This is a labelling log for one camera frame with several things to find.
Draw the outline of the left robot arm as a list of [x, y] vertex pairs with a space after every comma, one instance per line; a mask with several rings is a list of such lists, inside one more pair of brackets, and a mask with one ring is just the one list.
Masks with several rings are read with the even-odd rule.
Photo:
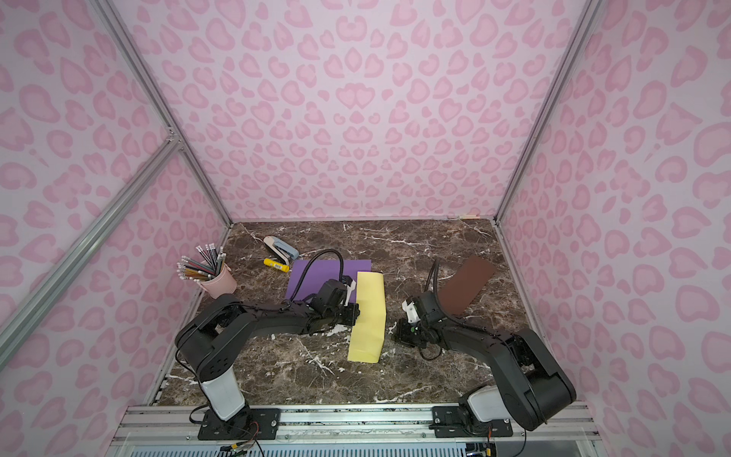
[[312, 335], [338, 325], [352, 327], [360, 314], [358, 305], [350, 301], [355, 289], [356, 281], [343, 276], [327, 281], [303, 300], [290, 299], [277, 308], [223, 294], [184, 325], [174, 344], [215, 416], [230, 423], [247, 408], [233, 365], [249, 340], [276, 334]]

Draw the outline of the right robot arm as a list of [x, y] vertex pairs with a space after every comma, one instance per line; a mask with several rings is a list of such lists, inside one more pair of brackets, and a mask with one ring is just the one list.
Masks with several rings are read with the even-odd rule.
[[443, 310], [433, 291], [410, 297], [402, 309], [397, 343], [460, 352], [488, 366], [495, 386], [477, 388], [463, 399], [478, 422], [511, 419], [533, 431], [577, 400], [573, 383], [532, 329], [499, 332], [464, 323]]

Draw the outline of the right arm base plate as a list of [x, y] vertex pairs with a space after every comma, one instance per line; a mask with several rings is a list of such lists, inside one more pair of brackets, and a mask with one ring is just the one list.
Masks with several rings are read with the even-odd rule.
[[437, 406], [431, 409], [429, 426], [437, 438], [506, 438], [513, 436], [509, 419], [479, 420], [465, 406]]

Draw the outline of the yellow paper sheet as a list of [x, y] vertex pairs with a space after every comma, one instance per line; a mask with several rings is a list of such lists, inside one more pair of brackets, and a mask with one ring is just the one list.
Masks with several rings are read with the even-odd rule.
[[352, 327], [348, 361], [375, 364], [380, 360], [386, 334], [386, 293], [383, 274], [358, 272], [359, 316]]

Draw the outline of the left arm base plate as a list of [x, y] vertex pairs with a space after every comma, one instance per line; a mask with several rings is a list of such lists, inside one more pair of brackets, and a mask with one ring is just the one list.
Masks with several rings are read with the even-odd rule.
[[197, 438], [199, 441], [274, 440], [281, 421], [281, 409], [245, 407], [224, 421], [214, 411], [207, 411]]

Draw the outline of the purple paper sheet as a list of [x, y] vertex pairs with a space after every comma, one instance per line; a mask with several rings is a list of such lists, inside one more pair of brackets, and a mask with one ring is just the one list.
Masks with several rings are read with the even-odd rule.
[[[305, 266], [308, 264], [307, 260], [296, 260], [292, 264], [290, 273], [289, 283], [287, 284], [287, 290], [285, 292], [285, 299], [291, 298], [293, 291], [303, 275]], [[357, 279], [358, 272], [370, 272], [371, 261], [370, 260], [346, 260], [344, 262], [344, 275], [352, 277], [354, 280]], [[327, 260], [318, 259], [314, 265], [310, 267], [306, 274], [305, 280], [302, 283], [298, 293], [295, 295], [296, 300], [303, 300], [305, 297], [312, 293], [318, 292], [321, 287], [329, 279], [339, 278], [339, 261], [337, 259]]]

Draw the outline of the brown paper sheet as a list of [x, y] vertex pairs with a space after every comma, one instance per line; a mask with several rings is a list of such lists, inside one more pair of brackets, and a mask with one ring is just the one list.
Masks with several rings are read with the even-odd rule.
[[482, 257], [469, 257], [445, 285], [439, 287], [442, 308], [450, 315], [462, 315], [496, 271], [497, 267]]

